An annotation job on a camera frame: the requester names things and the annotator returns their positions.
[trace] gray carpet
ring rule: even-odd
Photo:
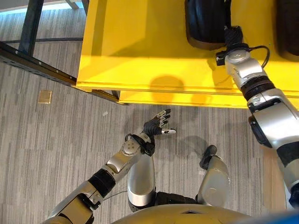
[[[76,76],[80,51],[80,42],[38,43],[35,57]],[[44,89],[53,91],[50,105],[37,103]],[[139,133],[143,123],[164,108],[117,105],[0,64],[0,222],[42,222],[120,149],[126,134]],[[265,212],[263,157],[247,123],[249,112],[170,108],[169,127],[178,133],[156,137],[157,191],[194,197],[204,174],[200,155],[215,144],[231,174],[225,207],[253,216]],[[118,183],[110,195],[125,190],[126,182]],[[95,223],[127,214],[127,195],[121,193],[94,212]]]

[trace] black cable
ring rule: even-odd
[[[249,48],[249,49],[250,49],[250,51],[252,51],[252,50],[261,49],[261,48],[264,48],[264,49],[267,50],[267,56],[266,56],[266,58],[265,58],[265,60],[262,64],[262,68],[264,68],[267,65],[267,63],[269,62],[269,59],[270,59],[270,49],[268,47],[264,46],[264,45],[256,46],[256,47]]]
[[[41,38],[36,39],[36,42],[50,42],[50,41],[82,41],[82,37],[59,37],[59,38]],[[21,40],[2,41],[6,44],[20,43]]]
[[[125,193],[125,192],[127,192],[127,190],[123,190],[123,191],[118,192],[118,193],[116,193],[116,194],[114,194],[114,195],[111,195],[110,197],[105,198],[103,201],[106,201],[106,200],[108,200],[108,199],[111,198],[111,197],[117,196],[117,195],[119,195],[119,194],[121,194],[121,193]]]

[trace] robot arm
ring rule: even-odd
[[[176,133],[175,129],[162,129],[168,122],[170,112],[170,109],[161,111],[146,122],[139,135],[129,134],[121,149],[88,181],[84,181],[59,203],[43,224],[91,224],[94,220],[92,209],[101,205],[103,198],[138,162],[142,154],[153,155],[154,135]]]
[[[276,150],[279,166],[291,193],[290,203],[299,206],[299,113],[284,93],[275,88],[263,67],[250,57],[244,44],[230,46],[225,66],[247,100],[252,113],[251,129],[257,141]]]

